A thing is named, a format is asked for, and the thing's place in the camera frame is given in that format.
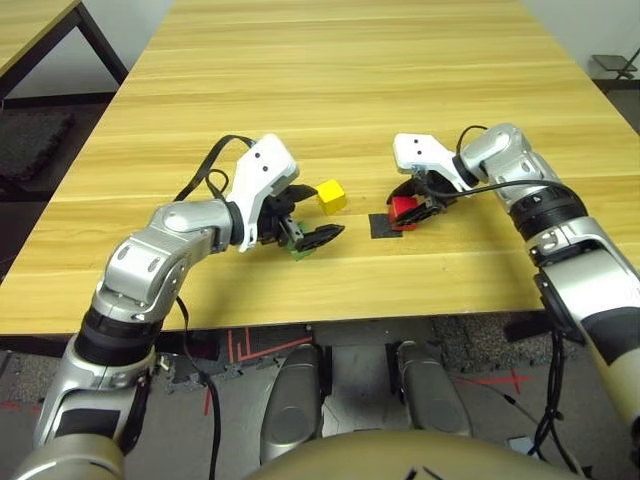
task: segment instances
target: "floor mat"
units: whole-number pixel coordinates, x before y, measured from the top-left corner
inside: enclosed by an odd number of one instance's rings
[[[5,112],[0,121],[0,175],[29,180],[53,156],[74,124],[66,113]]]

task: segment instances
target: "black cable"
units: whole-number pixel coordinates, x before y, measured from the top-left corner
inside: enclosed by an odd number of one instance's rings
[[[174,198],[174,200],[173,200],[174,202],[178,202],[178,201],[181,201],[181,200],[184,200],[185,198],[187,198],[189,196],[189,194],[191,192],[193,192],[198,187],[198,185],[200,185],[200,183],[202,183],[202,180],[204,180],[209,175],[209,172],[211,170],[211,166],[213,165],[213,163],[218,158],[218,155],[220,155],[220,152],[222,152],[222,149],[231,140],[240,140],[241,142],[243,142],[249,148],[253,147],[253,145],[255,145],[255,143],[256,143],[251,138],[243,137],[242,135],[225,135],[224,137],[222,137],[211,148],[211,151],[204,158],[204,160],[202,161],[202,163],[198,167],[198,170],[196,170],[196,173],[194,174],[193,178],[180,191],[180,193],[178,193],[178,195],[176,195],[176,198]]]
[[[467,132],[469,132],[470,130],[474,129],[474,128],[479,128],[481,130],[487,130],[487,127],[485,127],[484,125],[469,125],[467,128],[465,128],[462,133],[460,134],[460,137],[458,137],[458,142],[456,143],[456,155],[459,156],[460,155],[460,150],[462,148],[462,140],[464,139],[464,136],[467,134]],[[423,177],[426,175],[425,172],[421,172],[419,173],[419,175],[422,175]],[[423,187],[424,187],[424,191],[426,193],[428,193],[429,195],[433,196],[433,197],[437,197],[437,198],[449,198],[449,199],[454,199],[454,198],[460,198],[460,197],[466,197],[469,195],[475,195],[478,193],[484,193],[484,192],[490,192],[492,190],[498,190],[500,188],[506,188],[506,187],[517,187],[517,186],[522,186],[522,185],[534,185],[534,186],[539,186],[539,187],[555,187],[555,188],[561,188],[563,190],[565,190],[566,192],[568,192],[572,197],[574,197],[575,199],[577,199],[580,204],[582,205],[582,207],[585,209],[584,204],[582,203],[582,200],[580,199],[580,197],[578,196],[578,194],[576,192],[574,192],[571,188],[567,187],[566,185],[559,183],[559,182],[554,182],[552,180],[512,180],[510,182],[502,182],[502,183],[496,183],[494,185],[487,185],[486,187],[479,187],[479,188],[473,188],[471,190],[467,190],[465,192],[439,192],[437,190],[433,190],[432,188],[429,187],[429,183],[427,181],[426,178],[424,178],[423,181]]]
[[[196,365],[195,360],[191,356],[191,352],[189,352],[189,344],[188,344],[188,336],[189,336],[189,311],[187,310],[187,306],[184,304],[182,299],[178,296],[176,297],[176,303],[178,307],[180,307],[180,311],[182,312],[182,316],[184,317],[184,336],[182,337],[182,348],[184,350],[185,356],[191,362],[191,366],[198,372],[198,378],[200,379],[200,383],[205,385],[209,389],[209,393],[211,394],[212,401],[212,410],[213,410],[213,445],[211,447],[211,463],[209,465],[209,480],[214,480],[216,478],[216,464],[218,462],[218,452],[220,450],[220,438],[222,433],[222,421],[221,421],[221,413],[220,413],[220,396],[218,395],[218,389],[216,384],[211,379],[211,377],[203,372],[198,365]]]
[[[578,473],[576,465],[574,465],[571,456],[562,445],[555,427],[556,420],[563,420],[562,414],[558,411],[558,404],[560,403],[560,394],[562,392],[565,355],[562,335],[558,331],[553,331],[551,333],[551,342],[551,365],[549,366],[549,376],[547,377],[547,405],[545,407],[544,415],[540,419],[540,423],[538,423],[538,428],[534,435],[533,447],[531,447],[527,454],[533,455],[534,453],[537,453],[541,460],[547,461],[542,454],[540,447],[548,437],[549,433],[551,433],[551,438],[553,439],[558,452],[560,452],[562,459],[567,464],[567,467],[569,467],[569,470],[573,473]]]
[[[498,190],[500,188],[517,187],[519,185],[536,185],[540,187],[561,188],[569,192],[576,199],[580,200],[580,197],[578,196],[578,194],[574,192],[571,188],[567,187],[562,183],[554,182],[552,180],[512,180],[510,182],[502,182],[502,183],[496,183],[494,185],[487,185],[486,187],[473,188],[471,190],[467,190],[466,192],[452,192],[452,193],[438,192],[436,190],[429,188],[429,186],[425,184],[424,190],[429,195],[433,195],[434,197],[460,198],[460,197],[466,197],[467,195],[475,195],[476,193],[490,192],[492,190]]]
[[[460,150],[462,149],[462,140],[464,139],[464,136],[467,134],[469,130],[473,130],[474,128],[479,128],[480,130],[488,130],[488,128],[485,127],[484,125],[469,125],[467,128],[465,128],[460,134],[460,136],[458,137],[458,143],[456,143],[457,156],[460,156]]]
[[[211,181],[212,173],[222,175],[222,177],[224,178],[224,184],[222,185],[222,188],[218,189],[218,187],[213,184],[213,182]],[[211,195],[214,196],[214,198],[224,200],[224,195],[222,194],[229,186],[229,175],[227,175],[223,170],[220,170],[219,168],[212,168],[211,170],[209,170],[209,173],[207,173],[207,176],[204,177],[204,181],[206,182],[207,187],[209,187],[209,191],[211,192]]]

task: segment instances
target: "silver robot arm segment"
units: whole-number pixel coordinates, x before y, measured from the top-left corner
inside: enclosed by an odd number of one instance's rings
[[[37,450],[15,478],[123,477],[122,455],[142,429],[153,345],[189,269],[229,245],[253,248],[263,201],[297,176],[284,144],[266,135],[238,162],[227,200],[164,205],[115,249],[47,393]]]
[[[431,136],[409,134],[396,137],[394,153],[398,170],[413,174],[412,183],[403,184],[396,194],[419,193],[430,205],[441,202],[438,209],[422,208],[421,215],[407,217],[413,221],[440,213],[452,193],[472,194],[480,182],[541,182],[497,188],[496,196],[539,269],[535,282],[555,326],[587,344],[638,447],[640,277],[588,216],[580,198],[533,151],[522,131],[508,123],[487,129],[459,155]],[[434,190],[450,195],[429,198]]]

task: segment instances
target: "yellow cube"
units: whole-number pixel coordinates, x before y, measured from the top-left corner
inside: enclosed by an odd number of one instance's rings
[[[318,203],[320,203],[325,215],[332,215],[347,205],[344,190],[334,179],[318,185],[316,190],[318,191]]]

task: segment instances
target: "wooden desk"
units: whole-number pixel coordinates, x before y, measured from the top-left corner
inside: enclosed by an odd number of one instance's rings
[[[0,100],[76,27],[121,84],[127,69],[81,0],[0,0]]]
[[[0,0],[0,76],[80,0]]]
[[[398,132],[453,147],[511,121],[640,263],[638,137],[514,0],[177,0],[0,287],[2,333],[78,328],[112,249],[171,200],[224,133],[276,132],[300,181],[336,178],[346,225],[294,262],[274,246],[217,255],[182,291],[193,326],[539,308],[535,270],[492,195],[404,238],[371,240],[406,177]],[[242,148],[219,166],[232,172]],[[203,190],[200,196],[206,196]],[[174,309],[165,323],[176,329]]]

